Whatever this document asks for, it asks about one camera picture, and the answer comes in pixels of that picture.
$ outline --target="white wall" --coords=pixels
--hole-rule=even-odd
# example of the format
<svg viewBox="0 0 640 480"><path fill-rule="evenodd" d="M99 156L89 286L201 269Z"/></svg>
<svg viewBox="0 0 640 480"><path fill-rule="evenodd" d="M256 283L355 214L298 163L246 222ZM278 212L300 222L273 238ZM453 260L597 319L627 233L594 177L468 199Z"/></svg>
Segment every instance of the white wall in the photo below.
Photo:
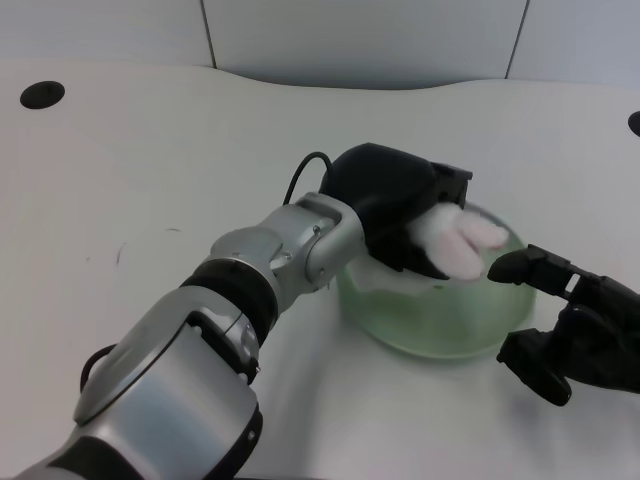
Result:
<svg viewBox="0 0 640 480"><path fill-rule="evenodd" d="M509 78L640 88L640 0L531 0Z"/></svg>
<svg viewBox="0 0 640 480"><path fill-rule="evenodd" d="M205 0L218 68L276 83L417 88L504 78L526 0Z"/></svg>
<svg viewBox="0 0 640 480"><path fill-rule="evenodd" d="M199 0L0 0L0 59L211 65Z"/></svg>

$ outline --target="glass bowl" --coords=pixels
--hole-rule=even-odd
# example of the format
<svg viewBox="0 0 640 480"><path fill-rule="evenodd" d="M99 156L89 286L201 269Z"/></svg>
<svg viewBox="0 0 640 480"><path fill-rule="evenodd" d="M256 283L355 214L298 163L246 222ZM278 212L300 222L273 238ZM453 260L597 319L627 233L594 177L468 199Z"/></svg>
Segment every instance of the glass bowl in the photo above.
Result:
<svg viewBox="0 0 640 480"><path fill-rule="evenodd" d="M518 236L494 215L470 204L466 210L509 230L505 247L481 254L487 269L501 255L524 248ZM387 269L370 257L366 261L372 278L380 273L376 269ZM353 265L337 276L343 314L379 341L421 357L460 359L497 350L509 332L527 322L535 302L532 287L494 283L486 275L472 283L425 278L426 286L417 294L362 290L354 281Z"/></svg>

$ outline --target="black cable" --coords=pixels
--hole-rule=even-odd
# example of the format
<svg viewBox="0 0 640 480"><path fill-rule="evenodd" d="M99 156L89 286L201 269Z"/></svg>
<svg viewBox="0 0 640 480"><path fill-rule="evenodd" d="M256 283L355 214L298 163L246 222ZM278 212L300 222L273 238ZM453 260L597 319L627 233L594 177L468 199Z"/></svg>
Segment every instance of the black cable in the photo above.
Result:
<svg viewBox="0 0 640 480"><path fill-rule="evenodd" d="M307 166L307 164L311 160L313 160L314 158L321 158L322 159L322 161L324 162L325 166L327 167L327 175L331 176L331 173L333 172L333 165L331 164L331 160L329 160L329 157L327 157L322 152L310 153L309 155L304 157L304 160L302 160L302 162L300 162L300 165L298 165L298 168L296 169L295 173L293 174L293 178L291 179L291 183L289 183L289 189L287 190L287 194L284 196L284 202L282 202L283 205L288 205L289 202L291 201L291 195L293 195L293 190L294 190L294 188L296 188L296 183L298 183L298 178L300 178L300 174L302 173L304 168Z"/></svg>
<svg viewBox="0 0 640 480"><path fill-rule="evenodd" d="M82 393L82 390L84 390L84 386L87 384L87 381L89 380L91 369L96 364L96 362L100 360L102 357L106 357L107 355L109 355L109 353L111 353L111 350L113 350L115 347L116 347L115 344L109 345L108 347L104 347L98 350L96 353L94 353L89 357L89 360L87 360L87 363L85 363L84 367L82 367L82 373L80 374L80 393Z"/></svg>

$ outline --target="white table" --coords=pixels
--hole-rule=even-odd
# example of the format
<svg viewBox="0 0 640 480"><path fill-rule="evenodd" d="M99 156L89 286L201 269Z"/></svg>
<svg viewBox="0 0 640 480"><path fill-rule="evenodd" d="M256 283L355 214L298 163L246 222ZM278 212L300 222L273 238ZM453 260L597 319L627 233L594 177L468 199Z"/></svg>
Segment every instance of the white table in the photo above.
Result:
<svg viewBox="0 0 640 480"><path fill-rule="evenodd" d="M22 90L50 79L64 99L24 109ZM0 475L60 445L88 356L218 236L275 208L313 150L335 158L373 141L470 169L468 198L526 241L640 289L636 110L640 92L603 86L373 92L197 67L0 63ZM322 168L311 164L298 192L315 189ZM261 352L266 423L246 473L640 475L640 397L574 384L569 405L553 407L492 356L436 363L381 346L339 318L335 294L300 299ZM541 295L535 326L560 306Z"/></svg>

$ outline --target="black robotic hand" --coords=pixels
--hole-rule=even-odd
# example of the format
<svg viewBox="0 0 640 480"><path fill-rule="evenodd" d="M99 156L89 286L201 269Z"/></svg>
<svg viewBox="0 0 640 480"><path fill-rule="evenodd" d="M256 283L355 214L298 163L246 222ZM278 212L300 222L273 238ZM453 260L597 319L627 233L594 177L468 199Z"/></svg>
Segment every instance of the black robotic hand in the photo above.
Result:
<svg viewBox="0 0 640 480"><path fill-rule="evenodd" d="M566 291L574 275L579 280ZM608 277L529 245L500 257L488 277L526 283L567 300L555 328L510 333L498 361L554 405L571 397L566 378L596 387L640 393L640 296Z"/></svg>
<svg viewBox="0 0 640 480"><path fill-rule="evenodd" d="M447 279L412 242L406 226L439 202L464 207L472 173L367 143L342 154L320 193L357 213L372 257L388 267Z"/></svg>

